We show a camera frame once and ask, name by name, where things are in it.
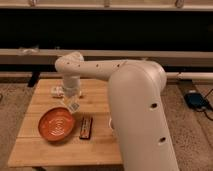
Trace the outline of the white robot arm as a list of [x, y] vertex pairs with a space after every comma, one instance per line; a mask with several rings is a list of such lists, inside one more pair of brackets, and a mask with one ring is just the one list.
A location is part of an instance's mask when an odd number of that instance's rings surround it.
[[125, 171], [180, 171], [161, 101], [167, 81], [161, 65], [147, 60], [85, 61], [73, 52], [58, 58], [55, 68], [67, 96], [81, 76], [107, 82]]

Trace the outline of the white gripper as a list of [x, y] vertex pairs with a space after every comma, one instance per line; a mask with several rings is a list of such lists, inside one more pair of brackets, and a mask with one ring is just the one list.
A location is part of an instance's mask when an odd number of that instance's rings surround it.
[[80, 92], [80, 78], [78, 76], [63, 76], [63, 91], [66, 97], [78, 95]]

